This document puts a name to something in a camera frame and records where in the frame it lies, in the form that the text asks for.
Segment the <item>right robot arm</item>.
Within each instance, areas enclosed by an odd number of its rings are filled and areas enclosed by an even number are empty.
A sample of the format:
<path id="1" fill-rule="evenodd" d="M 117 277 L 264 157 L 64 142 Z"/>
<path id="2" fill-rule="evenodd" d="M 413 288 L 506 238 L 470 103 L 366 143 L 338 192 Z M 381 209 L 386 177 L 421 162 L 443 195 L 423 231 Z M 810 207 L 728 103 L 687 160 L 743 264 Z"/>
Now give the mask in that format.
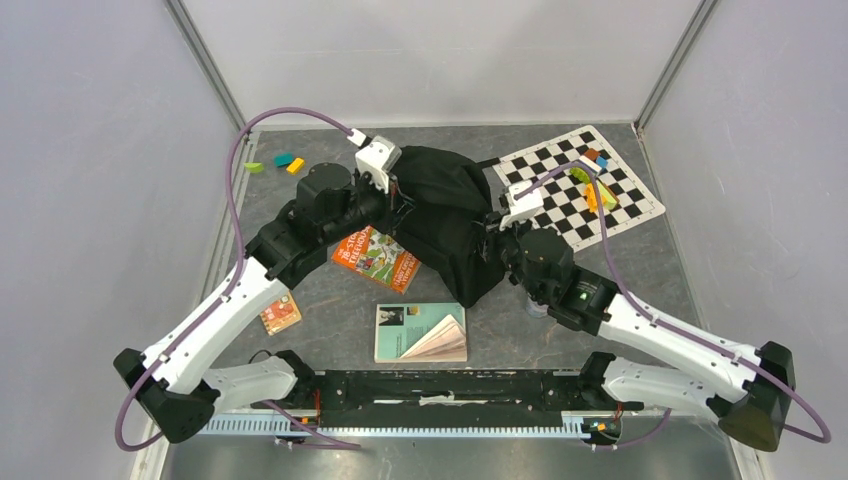
<path id="1" fill-rule="evenodd" d="M 474 230 L 482 237 L 479 251 L 486 263 L 507 273 L 545 315 L 569 330 L 662 361 L 647 367 L 612 354 L 593 355 L 577 382 L 585 405 L 602 408 L 614 400 L 688 411 L 751 448 L 778 449 L 796 401 L 787 347 L 732 341 L 669 316 L 621 286 L 619 277 L 577 266 L 572 248 L 550 229 L 508 224 L 489 214 Z"/>

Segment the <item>teal paperback book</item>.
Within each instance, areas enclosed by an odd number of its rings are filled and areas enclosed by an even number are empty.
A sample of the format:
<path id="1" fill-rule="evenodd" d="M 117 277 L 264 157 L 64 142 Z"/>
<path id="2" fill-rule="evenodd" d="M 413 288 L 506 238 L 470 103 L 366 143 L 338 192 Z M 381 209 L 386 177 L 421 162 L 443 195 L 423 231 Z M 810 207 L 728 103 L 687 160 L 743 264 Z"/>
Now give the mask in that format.
<path id="1" fill-rule="evenodd" d="M 378 304 L 377 363 L 458 363 L 468 360 L 465 308 L 459 303 Z"/>

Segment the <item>black student backpack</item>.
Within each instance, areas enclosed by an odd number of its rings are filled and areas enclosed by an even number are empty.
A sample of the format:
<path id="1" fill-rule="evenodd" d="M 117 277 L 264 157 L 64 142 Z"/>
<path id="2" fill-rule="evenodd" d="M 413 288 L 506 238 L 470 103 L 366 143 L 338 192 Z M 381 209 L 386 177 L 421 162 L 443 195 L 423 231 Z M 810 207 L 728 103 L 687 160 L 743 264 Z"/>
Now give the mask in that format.
<path id="1" fill-rule="evenodd" d="M 473 278 L 477 240 L 473 220 L 494 212 L 485 175 L 494 163 L 433 147 L 406 146 L 391 168 L 401 190 L 413 201 L 392 238 L 435 270 L 465 308 L 474 306 L 505 277 Z"/>

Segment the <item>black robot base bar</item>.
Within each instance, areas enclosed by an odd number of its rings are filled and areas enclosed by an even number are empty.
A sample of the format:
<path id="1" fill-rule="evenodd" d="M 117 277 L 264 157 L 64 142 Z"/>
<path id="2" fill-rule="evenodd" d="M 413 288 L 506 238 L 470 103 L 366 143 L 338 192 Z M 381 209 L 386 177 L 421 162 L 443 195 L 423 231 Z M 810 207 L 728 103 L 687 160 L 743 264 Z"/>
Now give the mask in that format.
<path id="1" fill-rule="evenodd" d="M 572 370 L 315 371 L 292 350 L 278 355 L 297 376 L 278 406 L 294 416 L 312 410 L 321 427 L 555 427 L 564 412 L 645 407 L 613 399 L 599 376 Z"/>

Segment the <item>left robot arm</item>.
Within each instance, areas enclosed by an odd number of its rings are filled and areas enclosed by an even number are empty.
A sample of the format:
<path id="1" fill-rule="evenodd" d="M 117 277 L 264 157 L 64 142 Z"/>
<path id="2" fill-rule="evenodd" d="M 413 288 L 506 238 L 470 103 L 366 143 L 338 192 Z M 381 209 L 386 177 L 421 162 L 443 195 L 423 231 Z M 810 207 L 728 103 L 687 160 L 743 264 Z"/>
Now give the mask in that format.
<path id="1" fill-rule="evenodd" d="M 184 442 L 217 413 L 262 401 L 306 405 L 313 379 L 283 357 L 213 368 L 223 350 L 262 310 L 328 259 L 328 249 L 367 226 L 390 223 L 403 201 L 388 167 L 355 170 L 322 163 L 296 196 L 250 240 L 223 282 L 171 332 L 143 350 L 126 348 L 113 366 L 129 393 L 115 425 L 125 451 L 160 439 Z"/>

